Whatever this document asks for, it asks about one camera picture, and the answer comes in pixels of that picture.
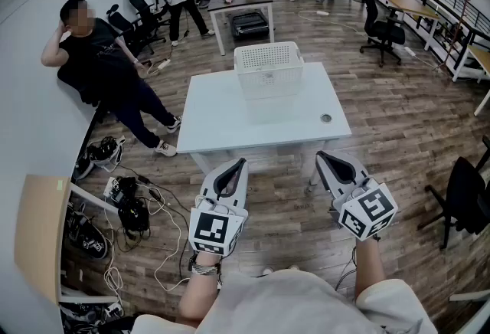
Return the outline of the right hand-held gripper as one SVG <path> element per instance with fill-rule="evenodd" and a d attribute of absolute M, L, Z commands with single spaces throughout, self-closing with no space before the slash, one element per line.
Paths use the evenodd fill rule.
<path fill-rule="evenodd" d="M 398 211 L 394 197 L 385 183 L 368 178 L 367 169 L 354 156 L 319 151 L 315 166 L 325 189 L 335 199 L 337 222 L 359 241 L 375 236 L 392 222 Z"/>

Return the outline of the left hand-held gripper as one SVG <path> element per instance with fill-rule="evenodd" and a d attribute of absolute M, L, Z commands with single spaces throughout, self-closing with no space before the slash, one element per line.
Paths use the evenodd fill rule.
<path fill-rule="evenodd" d="M 194 251 L 221 257 L 233 253 L 248 219 L 248 178 L 245 158 L 225 162 L 205 176 L 191 209 L 188 240 Z"/>

